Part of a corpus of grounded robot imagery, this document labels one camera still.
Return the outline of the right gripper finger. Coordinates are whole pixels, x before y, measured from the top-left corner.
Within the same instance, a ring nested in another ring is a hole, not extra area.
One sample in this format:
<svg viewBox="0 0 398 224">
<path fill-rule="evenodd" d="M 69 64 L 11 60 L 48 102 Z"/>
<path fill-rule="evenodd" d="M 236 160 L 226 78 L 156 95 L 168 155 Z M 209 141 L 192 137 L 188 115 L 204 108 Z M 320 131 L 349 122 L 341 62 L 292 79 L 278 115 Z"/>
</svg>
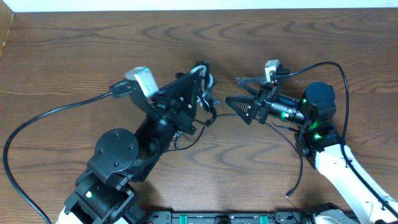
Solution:
<svg viewBox="0 0 398 224">
<path fill-rule="evenodd" d="M 224 102 L 248 125 L 257 115 L 259 105 L 255 96 L 226 96 Z"/>
<path fill-rule="evenodd" d="M 244 90 L 246 90 L 251 95 L 258 95 L 262 89 L 268 88 L 271 86 L 270 82 L 267 82 L 264 77 L 242 77 L 237 79 L 238 86 Z M 249 86 L 250 83 L 258 83 L 260 84 L 260 89 L 256 91 L 255 89 Z"/>
</svg>

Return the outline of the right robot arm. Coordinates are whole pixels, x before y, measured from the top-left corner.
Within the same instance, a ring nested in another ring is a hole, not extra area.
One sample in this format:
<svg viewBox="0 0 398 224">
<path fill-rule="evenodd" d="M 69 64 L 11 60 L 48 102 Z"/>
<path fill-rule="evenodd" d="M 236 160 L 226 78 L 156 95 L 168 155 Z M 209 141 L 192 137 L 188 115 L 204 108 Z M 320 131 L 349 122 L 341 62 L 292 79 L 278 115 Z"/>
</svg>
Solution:
<svg viewBox="0 0 398 224">
<path fill-rule="evenodd" d="M 356 160 L 346 143 L 347 124 L 342 132 L 336 130 L 333 87 L 313 82 L 300 99 L 283 95 L 283 82 L 296 75 L 271 60 L 263 77 L 238 80 L 248 96 L 227 96 L 224 101 L 246 124 L 264 124 L 272 116 L 297 125 L 296 152 L 333 184 L 360 223 L 397 223 L 397 201 Z"/>
</svg>

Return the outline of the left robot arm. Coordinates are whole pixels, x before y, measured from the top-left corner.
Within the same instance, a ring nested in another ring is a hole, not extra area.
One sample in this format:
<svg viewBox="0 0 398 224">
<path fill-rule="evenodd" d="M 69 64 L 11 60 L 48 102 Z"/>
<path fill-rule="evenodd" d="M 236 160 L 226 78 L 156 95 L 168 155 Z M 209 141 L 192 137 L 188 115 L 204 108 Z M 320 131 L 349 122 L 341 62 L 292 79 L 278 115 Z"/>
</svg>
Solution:
<svg viewBox="0 0 398 224">
<path fill-rule="evenodd" d="M 197 65 L 162 88 L 147 67 L 128 71 L 122 81 L 110 86 L 115 98 L 129 96 L 145 112 L 145 120 L 135 133 L 117 128 L 99 138 L 58 223 L 144 222 L 145 213 L 130 183 L 144 181 L 181 134 L 196 131 L 193 122 L 199 103 L 216 117 L 211 98 L 215 83 L 206 67 Z"/>
</svg>

